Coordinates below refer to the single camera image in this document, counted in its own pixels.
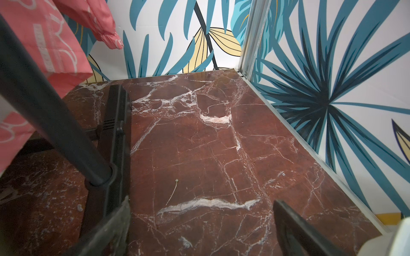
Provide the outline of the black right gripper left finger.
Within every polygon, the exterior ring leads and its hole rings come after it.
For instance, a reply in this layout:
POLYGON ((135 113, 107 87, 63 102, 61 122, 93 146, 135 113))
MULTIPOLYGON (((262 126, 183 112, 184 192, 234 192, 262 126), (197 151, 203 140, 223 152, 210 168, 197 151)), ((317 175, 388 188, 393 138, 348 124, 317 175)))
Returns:
POLYGON ((125 256, 131 222, 129 196, 84 237, 65 256, 125 256))

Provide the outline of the black clothes rack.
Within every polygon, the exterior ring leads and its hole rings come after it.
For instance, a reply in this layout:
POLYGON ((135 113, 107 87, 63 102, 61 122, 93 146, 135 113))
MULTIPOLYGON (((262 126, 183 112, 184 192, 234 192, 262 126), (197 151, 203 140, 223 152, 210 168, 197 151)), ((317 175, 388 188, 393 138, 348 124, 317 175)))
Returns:
POLYGON ((1 20, 1 96, 86 179, 81 235, 111 221, 130 190, 131 101, 110 86, 98 145, 69 112, 5 20, 1 20))

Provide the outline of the pink hooded jacket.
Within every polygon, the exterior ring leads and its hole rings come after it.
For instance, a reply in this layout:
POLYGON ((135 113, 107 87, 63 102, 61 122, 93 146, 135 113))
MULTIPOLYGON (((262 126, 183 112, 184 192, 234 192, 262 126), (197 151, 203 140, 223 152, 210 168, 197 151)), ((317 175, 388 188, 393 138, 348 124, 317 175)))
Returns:
POLYGON ((61 98, 93 74, 64 16, 108 48, 124 47, 106 1, 1 1, 1 16, 61 98))

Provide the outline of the white plastic tray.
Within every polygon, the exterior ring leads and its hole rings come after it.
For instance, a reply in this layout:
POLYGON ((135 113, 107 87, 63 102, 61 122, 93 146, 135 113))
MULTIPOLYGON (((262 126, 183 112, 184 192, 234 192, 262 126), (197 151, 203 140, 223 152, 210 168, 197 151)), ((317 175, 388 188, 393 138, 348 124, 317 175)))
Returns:
POLYGON ((367 241, 358 256, 410 256, 410 218, 403 219, 398 228, 367 241))

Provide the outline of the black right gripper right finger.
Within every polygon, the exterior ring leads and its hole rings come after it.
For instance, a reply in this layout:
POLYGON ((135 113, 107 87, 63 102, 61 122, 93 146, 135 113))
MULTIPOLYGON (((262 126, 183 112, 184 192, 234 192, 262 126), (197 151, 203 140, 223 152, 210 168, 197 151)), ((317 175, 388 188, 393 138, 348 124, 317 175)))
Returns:
POLYGON ((274 201, 273 215, 278 243, 284 256, 345 255, 284 201, 274 201))

